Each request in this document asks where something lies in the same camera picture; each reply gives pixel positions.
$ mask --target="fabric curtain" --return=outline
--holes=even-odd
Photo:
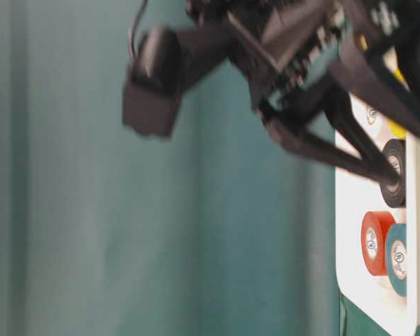
[[[272,143],[229,64],[171,141],[123,127],[138,5],[0,0],[0,335],[337,335],[333,169]]]

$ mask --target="red tape roll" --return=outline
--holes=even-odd
[[[369,211],[361,227],[363,259],[371,275],[387,275],[386,235],[395,219],[388,211]]]

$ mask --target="teal tape roll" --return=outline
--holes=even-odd
[[[395,292],[406,296],[406,224],[394,224],[386,237],[386,269]]]

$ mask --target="yellow tape roll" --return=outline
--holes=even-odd
[[[401,83],[405,83],[405,78],[403,77],[399,69],[396,69],[393,74]],[[404,129],[391,119],[389,119],[388,121],[389,127],[391,128],[393,135],[395,135],[399,139],[406,139],[406,129]]]

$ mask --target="wire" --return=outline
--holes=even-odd
[[[139,26],[141,17],[143,16],[146,6],[148,5],[149,0],[143,0],[141,2],[141,5],[139,7],[139,10],[137,11],[137,14],[134,16],[134,19],[132,20],[131,27],[129,28],[129,56],[131,57],[131,60],[134,61],[137,58],[137,53],[135,51],[134,46],[134,40],[135,40],[135,34],[137,32],[137,27]]]

